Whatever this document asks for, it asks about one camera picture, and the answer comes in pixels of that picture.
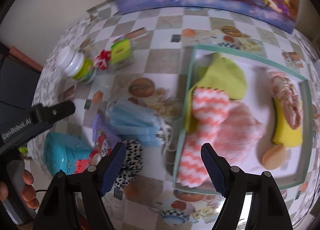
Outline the left hand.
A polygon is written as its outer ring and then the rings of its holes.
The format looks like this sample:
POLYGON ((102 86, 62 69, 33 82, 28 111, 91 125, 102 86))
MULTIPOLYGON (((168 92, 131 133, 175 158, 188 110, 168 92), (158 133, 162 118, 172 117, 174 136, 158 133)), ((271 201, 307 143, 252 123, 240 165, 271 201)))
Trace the left hand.
MULTIPOLYGON (((22 190, 21 197, 31 209, 37 209, 40 206, 38 199, 36 198, 36 190, 33 188, 32 184, 34 182, 33 175, 28 170, 23 172, 23 181, 25 182, 25 187, 22 190)), ((9 191, 8 187, 4 182, 1 182, 1 201, 5 201, 8 197, 9 191)))

